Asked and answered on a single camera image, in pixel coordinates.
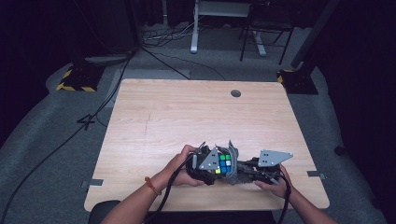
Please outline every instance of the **rubik's cube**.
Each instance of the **rubik's cube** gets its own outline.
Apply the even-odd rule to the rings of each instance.
[[[231,156],[230,155],[219,155],[219,167],[215,171],[216,175],[225,175],[231,172]]]

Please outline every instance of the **hole in table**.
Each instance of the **hole in table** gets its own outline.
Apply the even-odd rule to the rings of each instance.
[[[233,96],[233,97],[239,97],[239,96],[241,96],[241,91],[239,91],[239,90],[233,90],[233,91],[231,91],[231,96]]]

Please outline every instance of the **wristband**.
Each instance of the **wristband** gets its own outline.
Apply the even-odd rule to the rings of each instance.
[[[160,191],[158,191],[157,189],[154,188],[154,186],[152,186],[151,181],[148,176],[145,177],[145,180],[146,180],[146,184],[148,185],[149,188],[151,188],[157,195],[162,195],[162,193]]]

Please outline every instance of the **desk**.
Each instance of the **desk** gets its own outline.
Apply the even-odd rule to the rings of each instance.
[[[239,90],[240,97],[231,96]],[[124,79],[86,198],[88,211],[99,202],[123,200],[145,183],[184,145],[204,141],[239,149],[240,161],[261,149],[293,153],[283,164],[293,185],[319,208],[329,200],[316,171],[288,97],[279,83]],[[158,197],[150,210],[156,210]],[[283,200],[254,184],[172,187],[163,211],[273,210]]]
[[[250,3],[232,3],[232,2],[210,2],[195,0],[194,8],[194,28],[191,39],[191,53],[198,52],[198,23],[199,16],[225,16],[225,17],[247,17]],[[256,41],[257,48],[261,56],[267,55],[264,45],[262,45],[262,39],[260,33],[253,32],[254,40]]]

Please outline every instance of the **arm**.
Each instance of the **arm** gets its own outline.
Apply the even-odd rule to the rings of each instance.
[[[327,216],[322,210],[315,207],[311,202],[309,202],[303,194],[300,193],[290,181],[290,177],[285,167],[281,165],[281,170],[285,177],[288,179],[291,186],[290,204],[296,210],[297,214],[307,224],[331,224],[337,223],[331,217]],[[255,184],[261,189],[271,190],[273,194],[277,197],[285,198],[286,183],[283,179],[279,181],[280,185],[268,185],[261,181],[255,181]]]
[[[168,184],[168,180],[172,173],[177,169],[184,160],[187,159],[190,152],[195,150],[192,146],[184,146],[180,154],[177,154],[158,174],[150,180],[153,187],[158,191],[163,191]],[[187,184],[190,186],[199,186],[204,183],[199,180],[192,179],[185,170],[180,171],[175,179],[174,185]],[[121,203],[119,203],[103,220],[102,223],[138,223],[141,224],[151,207],[157,194],[146,184],[129,195]]]

